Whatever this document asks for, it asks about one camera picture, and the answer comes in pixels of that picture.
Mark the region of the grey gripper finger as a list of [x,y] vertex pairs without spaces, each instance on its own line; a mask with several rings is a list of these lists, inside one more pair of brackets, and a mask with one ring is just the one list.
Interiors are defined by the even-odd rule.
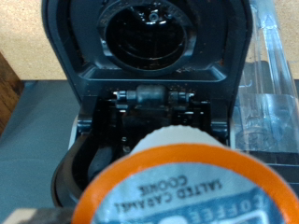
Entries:
[[8,217],[8,224],[70,224],[72,215],[69,208],[22,208]]

